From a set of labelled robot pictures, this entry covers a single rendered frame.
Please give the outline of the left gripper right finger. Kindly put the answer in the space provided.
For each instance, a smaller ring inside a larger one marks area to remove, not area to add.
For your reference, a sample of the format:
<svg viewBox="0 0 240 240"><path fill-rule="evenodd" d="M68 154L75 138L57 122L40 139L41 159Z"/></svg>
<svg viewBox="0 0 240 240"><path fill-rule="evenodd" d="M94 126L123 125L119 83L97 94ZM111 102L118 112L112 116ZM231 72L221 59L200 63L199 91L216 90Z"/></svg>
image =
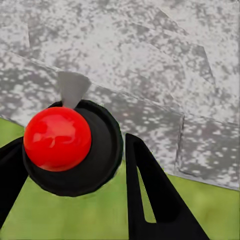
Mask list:
<svg viewBox="0 0 240 240"><path fill-rule="evenodd" d="M125 134L129 240L210 240L144 140ZM156 223L145 220L139 168Z"/></svg>

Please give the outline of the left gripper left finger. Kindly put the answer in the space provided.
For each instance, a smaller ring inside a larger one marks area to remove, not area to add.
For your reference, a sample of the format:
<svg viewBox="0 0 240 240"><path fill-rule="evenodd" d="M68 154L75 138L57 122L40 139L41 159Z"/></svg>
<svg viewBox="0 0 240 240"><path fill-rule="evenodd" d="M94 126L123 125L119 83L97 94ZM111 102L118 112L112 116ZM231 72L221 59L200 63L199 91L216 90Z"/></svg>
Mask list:
<svg viewBox="0 0 240 240"><path fill-rule="evenodd" d="M0 148L0 230L5 223L29 173L23 163L19 137Z"/></svg>

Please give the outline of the insectifuge atomizer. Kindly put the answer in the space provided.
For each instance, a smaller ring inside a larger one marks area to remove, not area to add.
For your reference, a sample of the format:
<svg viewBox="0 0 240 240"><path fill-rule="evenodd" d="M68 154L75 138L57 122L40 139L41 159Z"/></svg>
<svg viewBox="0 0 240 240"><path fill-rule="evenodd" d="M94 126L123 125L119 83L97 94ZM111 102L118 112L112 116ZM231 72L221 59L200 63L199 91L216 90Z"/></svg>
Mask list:
<svg viewBox="0 0 240 240"><path fill-rule="evenodd" d="M57 74L61 101L36 114L25 127L22 157L30 179L57 196L97 191L116 174L124 140L117 120L103 106L82 99L92 81L76 71Z"/></svg>

